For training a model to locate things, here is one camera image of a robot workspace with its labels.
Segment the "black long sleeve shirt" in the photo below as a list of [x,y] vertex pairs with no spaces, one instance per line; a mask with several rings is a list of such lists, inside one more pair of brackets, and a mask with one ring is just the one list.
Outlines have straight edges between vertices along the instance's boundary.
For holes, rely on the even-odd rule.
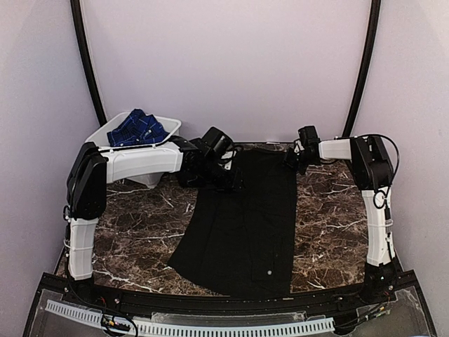
[[284,152],[238,153],[244,188],[201,190],[184,236],[168,260],[180,276],[240,299],[288,296],[293,268],[296,173]]

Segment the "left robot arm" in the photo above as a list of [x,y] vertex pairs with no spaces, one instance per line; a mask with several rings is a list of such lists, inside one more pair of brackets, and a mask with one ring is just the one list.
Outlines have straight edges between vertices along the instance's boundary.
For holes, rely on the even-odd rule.
[[162,145],[100,149],[86,142],[75,159],[67,179],[67,205],[63,211],[68,222],[67,274],[76,280],[73,297],[84,306],[99,300],[98,289],[86,279],[93,275],[92,255],[96,225],[107,205],[107,185],[125,178],[146,174],[176,173],[183,187],[211,187],[220,192],[243,188],[239,168],[225,169],[220,160],[229,146],[209,147],[201,139],[191,142],[173,136]]

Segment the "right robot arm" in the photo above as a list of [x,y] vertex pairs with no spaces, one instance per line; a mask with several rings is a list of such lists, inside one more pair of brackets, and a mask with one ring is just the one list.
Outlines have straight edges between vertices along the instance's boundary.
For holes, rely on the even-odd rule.
[[400,163],[394,141],[380,134],[321,140],[314,126],[298,130],[293,148],[287,150],[284,164],[304,175],[309,166],[347,161],[353,180],[361,192],[368,225],[368,254],[365,284],[358,299],[372,305],[384,295],[385,284],[395,274],[391,188]]

